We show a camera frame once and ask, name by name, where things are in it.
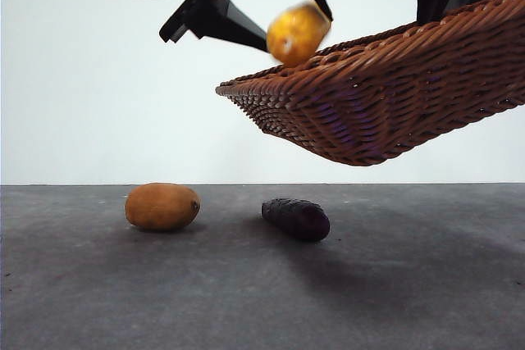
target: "woven texture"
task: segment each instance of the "woven texture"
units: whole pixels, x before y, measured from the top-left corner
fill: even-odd
[[[222,83],[268,134],[370,166],[525,103],[525,0],[486,0]]]

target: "basket rim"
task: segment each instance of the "basket rim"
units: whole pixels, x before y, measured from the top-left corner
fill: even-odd
[[[412,22],[332,45],[294,68],[279,65],[237,77],[217,86],[216,93],[221,96],[293,93],[298,81],[305,78],[329,84],[333,77],[326,74],[331,71],[333,75],[334,67],[345,70],[346,75],[363,77],[378,72],[385,64],[417,57],[428,48],[438,48],[466,34],[489,30],[522,14],[525,14],[525,0],[483,0],[449,11],[439,21],[425,25]]]

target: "potato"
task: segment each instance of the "potato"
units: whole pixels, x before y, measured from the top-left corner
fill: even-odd
[[[198,194],[180,184],[137,186],[126,199],[126,219],[145,230],[170,231],[186,227],[200,209]]]

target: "gray floor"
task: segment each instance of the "gray floor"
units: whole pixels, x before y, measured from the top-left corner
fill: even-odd
[[[130,189],[2,188],[2,349],[525,348],[525,184],[196,186],[170,234]],[[331,233],[286,238],[274,197]]]

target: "dark purple vegetable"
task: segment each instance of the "dark purple vegetable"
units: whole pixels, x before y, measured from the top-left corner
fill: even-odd
[[[330,232],[325,212],[310,201],[276,198],[264,202],[262,218],[302,241],[317,242]]]

